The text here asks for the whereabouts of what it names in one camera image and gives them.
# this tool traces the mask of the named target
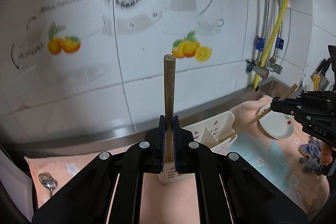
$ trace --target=silver screw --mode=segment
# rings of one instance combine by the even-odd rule
[[[190,148],[198,148],[200,145],[197,142],[190,142],[189,147]]]
[[[107,160],[109,157],[110,157],[110,153],[108,153],[108,152],[102,152],[102,153],[99,154],[99,158],[101,160]]]
[[[141,142],[139,143],[140,148],[147,148],[149,147],[149,142]]]
[[[237,153],[230,153],[229,154],[229,159],[231,159],[231,160],[238,160],[239,159],[239,155]]]

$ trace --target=metal spoon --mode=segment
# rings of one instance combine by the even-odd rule
[[[57,187],[57,180],[55,180],[49,173],[39,174],[39,181],[43,187],[47,188],[50,191],[50,197],[53,196],[53,190]]]

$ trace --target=gray cloth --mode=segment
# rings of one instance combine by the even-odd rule
[[[303,156],[299,159],[301,164],[304,164],[303,171],[310,173],[314,172],[320,176],[322,174],[322,164],[320,163],[322,142],[315,140],[310,136],[307,144],[299,146],[299,153]]]

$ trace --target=orange fruit illustration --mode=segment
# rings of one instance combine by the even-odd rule
[[[183,55],[185,57],[193,57],[196,54],[197,49],[200,47],[200,43],[198,41],[186,41],[183,43]]]
[[[48,51],[52,55],[57,55],[62,50],[63,39],[60,37],[55,37],[48,42]]]
[[[196,50],[195,59],[198,62],[205,62],[209,60],[211,56],[211,49],[207,46],[201,46]]]
[[[184,58],[184,54],[183,54],[184,43],[185,42],[181,42],[177,46],[177,48],[172,48],[171,49],[171,53],[172,53],[173,56],[175,56],[176,58]]]
[[[64,52],[71,54],[79,50],[81,46],[81,41],[78,37],[71,36],[71,37],[65,37],[63,43],[62,43],[62,49]]]

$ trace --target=stainless steel sink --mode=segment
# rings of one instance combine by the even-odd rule
[[[176,115],[179,116],[180,126],[184,127],[227,111],[244,101],[258,100],[264,94],[271,97],[280,97],[288,88],[288,86],[270,77],[260,82],[258,91],[255,91],[252,86],[248,86],[224,97],[176,113]],[[294,92],[290,98],[295,97],[296,93]],[[25,155],[30,158],[100,152],[137,143],[144,139],[147,130],[156,128],[158,123],[159,117],[148,122],[118,128],[101,134],[30,144],[7,145],[5,149],[13,151],[17,155]]]

